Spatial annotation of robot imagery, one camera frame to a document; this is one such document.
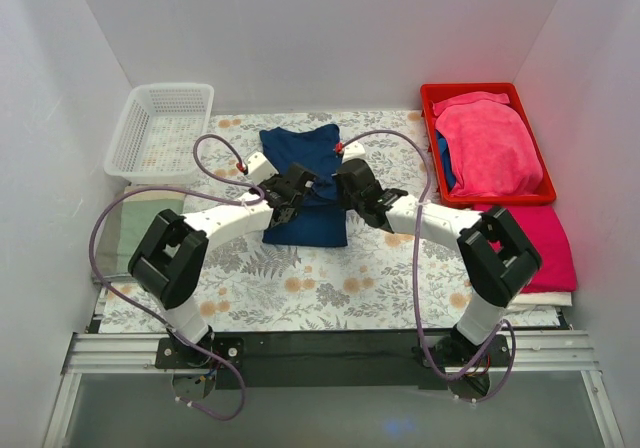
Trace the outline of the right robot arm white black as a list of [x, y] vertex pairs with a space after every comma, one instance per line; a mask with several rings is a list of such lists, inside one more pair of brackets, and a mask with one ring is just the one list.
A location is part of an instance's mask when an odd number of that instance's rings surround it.
[[471, 301], [439, 347], [464, 365], [489, 352], [489, 339], [506, 309], [542, 267], [542, 258], [512, 214], [494, 206], [460, 210], [421, 200], [405, 190], [384, 189], [362, 159], [344, 163], [333, 175], [339, 201], [367, 225], [411, 234], [458, 253], [472, 286]]

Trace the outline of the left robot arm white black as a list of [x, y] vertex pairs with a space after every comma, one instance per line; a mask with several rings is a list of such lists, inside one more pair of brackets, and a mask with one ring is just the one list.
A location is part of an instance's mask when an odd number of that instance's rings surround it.
[[179, 340], [178, 355], [188, 366], [203, 367], [213, 354], [213, 331], [194, 298], [207, 251], [292, 221], [316, 179], [294, 163], [285, 174], [249, 185], [228, 204], [186, 215], [163, 210], [153, 219], [128, 270], [161, 308], [163, 324]]

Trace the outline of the navy blue t shirt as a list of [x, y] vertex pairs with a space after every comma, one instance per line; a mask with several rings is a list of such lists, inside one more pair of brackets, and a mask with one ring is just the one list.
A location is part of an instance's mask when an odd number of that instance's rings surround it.
[[340, 141], [339, 127], [327, 124], [300, 133], [277, 127], [262, 130], [259, 137], [263, 154], [280, 173], [298, 163], [317, 176], [297, 217], [265, 231], [262, 241], [271, 245], [345, 247], [346, 212], [339, 206], [333, 180], [333, 174], [341, 166], [341, 159], [334, 152]]

